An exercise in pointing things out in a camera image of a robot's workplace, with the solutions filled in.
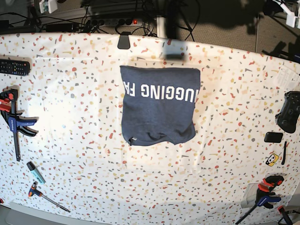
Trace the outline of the blue grey T-shirt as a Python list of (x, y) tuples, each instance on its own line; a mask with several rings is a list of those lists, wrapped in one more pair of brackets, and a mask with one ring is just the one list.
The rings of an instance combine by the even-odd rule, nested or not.
[(120, 73), (125, 88), (121, 127), (129, 145), (176, 145), (195, 136), (199, 69), (121, 66)]

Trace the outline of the black table clamp bracket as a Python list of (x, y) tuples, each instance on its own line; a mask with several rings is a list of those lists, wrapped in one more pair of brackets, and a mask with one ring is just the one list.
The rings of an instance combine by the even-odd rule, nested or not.
[(128, 50), (130, 48), (129, 35), (131, 35), (131, 33), (126, 31), (120, 34), (120, 38), (117, 45), (118, 49)]

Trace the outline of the blue black bar clamp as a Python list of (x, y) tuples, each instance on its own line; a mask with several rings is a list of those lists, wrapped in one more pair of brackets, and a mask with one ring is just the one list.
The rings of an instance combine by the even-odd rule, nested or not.
[(284, 177), (281, 175), (272, 175), (264, 178), (262, 183), (258, 184), (256, 191), (256, 199), (254, 206), (243, 215), (235, 224), (240, 224), (247, 216), (249, 216), (257, 207), (265, 207), (267, 209), (273, 209), (271, 203), (277, 203), (281, 201), (281, 197), (275, 197), (276, 193), (273, 190), (280, 186), (284, 181)]
[(28, 137), (35, 137), (38, 131), (29, 128), (36, 124), (37, 119), (23, 118), (21, 117), (22, 113), (17, 112), (17, 100), (17, 89), (10, 89), (0, 93), (0, 114), (13, 133), (16, 160), (20, 162), (21, 154), (18, 133), (20, 132)]

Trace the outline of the clear plastic bag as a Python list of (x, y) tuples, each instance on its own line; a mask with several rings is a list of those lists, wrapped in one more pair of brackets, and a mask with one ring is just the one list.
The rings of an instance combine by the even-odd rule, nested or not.
[(258, 189), (258, 183), (248, 184), (245, 190), (244, 196), (241, 201), (241, 208), (247, 209), (255, 205), (256, 192)]

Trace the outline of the white paper sheet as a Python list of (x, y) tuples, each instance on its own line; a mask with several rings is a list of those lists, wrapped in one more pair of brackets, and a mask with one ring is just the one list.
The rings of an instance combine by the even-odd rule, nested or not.
[(300, 75), (287, 67), (282, 67), (276, 77), (277, 86), (285, 90), (300, 88)]

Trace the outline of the black game controller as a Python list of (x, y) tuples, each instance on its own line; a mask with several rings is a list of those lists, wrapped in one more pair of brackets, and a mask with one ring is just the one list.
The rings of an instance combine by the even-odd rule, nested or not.
[(285, 93), (285, 102), (279, 114), (275, 116), (276, 124), (285, 132), (293, 134), (300, 115), (300, 92)]

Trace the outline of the white metal table leg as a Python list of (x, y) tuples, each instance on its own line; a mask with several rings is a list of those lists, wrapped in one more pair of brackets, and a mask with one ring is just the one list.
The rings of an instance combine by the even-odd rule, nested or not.
[(157, 36), (159, 38), (166, 38), (165, 18), (164, 17), (156, 17), (156, 23), (157, 23)]

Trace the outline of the white power strip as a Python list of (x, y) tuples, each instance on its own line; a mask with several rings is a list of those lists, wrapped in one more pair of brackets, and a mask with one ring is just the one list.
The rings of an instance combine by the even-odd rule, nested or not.
[(113, 18), (113, 19), (92, 19), (91, 25), (96, 26), (99, 25), (100, 27), (113, 27), (113, 26), (132, 26), (132, 27), (138, 27), (142, 26), (143, 21), (142, 19), (123, 19), (123, 18)]

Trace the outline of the red black clamp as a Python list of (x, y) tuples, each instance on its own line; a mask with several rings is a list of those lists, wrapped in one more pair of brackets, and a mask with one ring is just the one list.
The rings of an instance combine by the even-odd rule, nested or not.
[(278, 225), (293, 225), (292, 220), (290, 219), (288, 213), (285, 211), (283, 206), (278, 207), (277, 209), (281, 214), (281, 219), (278, 221)]

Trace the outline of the small black rectangular case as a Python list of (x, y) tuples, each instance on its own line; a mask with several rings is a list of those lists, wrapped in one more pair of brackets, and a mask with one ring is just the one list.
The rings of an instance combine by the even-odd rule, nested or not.
[(278, 132), (267, 132), (264, 141), (266, 143), (281, 143), (283, 138), (283, 133)]

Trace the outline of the thin black pen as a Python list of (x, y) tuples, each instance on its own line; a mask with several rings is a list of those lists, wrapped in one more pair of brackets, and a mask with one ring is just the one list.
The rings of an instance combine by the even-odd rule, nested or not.
[(285, 141), (285, 143), (284, 143), (284, 150), (283, 150), (281, 165), (285, 164), (285, 160), (286, 160), (286, 147), (287, 147), (287, 141)]

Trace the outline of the yellow cartoon face sticker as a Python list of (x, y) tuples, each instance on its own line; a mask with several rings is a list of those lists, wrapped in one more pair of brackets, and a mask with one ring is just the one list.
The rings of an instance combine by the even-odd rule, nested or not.
[(265, 164), (272, 167), (279, 159), (279, 156), (275, 153), (272, 153), (268, 159), (266, 160)]

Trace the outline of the teal highlighter marker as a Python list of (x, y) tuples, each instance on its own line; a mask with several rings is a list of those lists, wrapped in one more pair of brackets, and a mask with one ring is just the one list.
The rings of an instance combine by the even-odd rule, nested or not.
[(30, 172), (35, 177), (35, 179), (39, 183), (45, 184), (45, 179), (43, 178), (42, 174), (39, 172), (39, 170), (37, 169), (37, 167), (31, 161), (29, 161), (26, 165), (27, 165), (28, 169), (30, 170)]

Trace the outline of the black TV remote control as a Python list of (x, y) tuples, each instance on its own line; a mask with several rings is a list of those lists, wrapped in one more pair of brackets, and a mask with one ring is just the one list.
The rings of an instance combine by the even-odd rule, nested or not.
[(30, 72), (30, 63), (19, 60), (0, 60), (0, 72), (7, 75), (27, 76)]

